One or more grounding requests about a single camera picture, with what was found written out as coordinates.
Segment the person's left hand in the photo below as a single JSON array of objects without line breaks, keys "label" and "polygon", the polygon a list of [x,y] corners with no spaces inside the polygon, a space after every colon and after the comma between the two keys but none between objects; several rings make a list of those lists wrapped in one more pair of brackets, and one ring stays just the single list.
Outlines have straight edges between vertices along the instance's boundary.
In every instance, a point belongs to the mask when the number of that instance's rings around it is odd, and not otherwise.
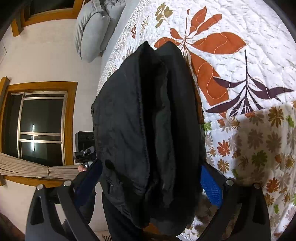
[{"label": "person's left hand", "polygon": [[84,165],[79,165],[78,166],[78,171],[79,172],[84,172],[84,171],[87,171],[87,168]]}]

